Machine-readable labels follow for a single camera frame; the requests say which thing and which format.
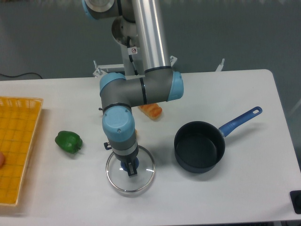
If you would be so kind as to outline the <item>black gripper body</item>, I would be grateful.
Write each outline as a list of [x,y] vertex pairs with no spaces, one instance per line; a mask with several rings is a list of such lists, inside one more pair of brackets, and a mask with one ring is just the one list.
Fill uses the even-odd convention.
[[116,152],[114,152],[114,155],[119,161],[124,162],[125,164],[132,163],[134,165],[134,164],[136,164],[136,159],[137,159],[138,153],[139,153],[139,151],[135,150],[129,155],[120,155],[120,154],[117,154]]

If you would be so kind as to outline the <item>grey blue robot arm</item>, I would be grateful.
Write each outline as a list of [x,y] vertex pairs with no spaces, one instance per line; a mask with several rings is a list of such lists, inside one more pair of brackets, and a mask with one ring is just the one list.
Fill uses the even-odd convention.
[[103,130],[116,158],[129,176],[137,174],[139,152],[132,107],[172,101],[183,96],[182,76],[175,72],[166,45],[160,3],[157,0],[85,0],[86,14],[94,19],[115,17],[136,28],[144,76],[126,79],[109,73],[100,80]]

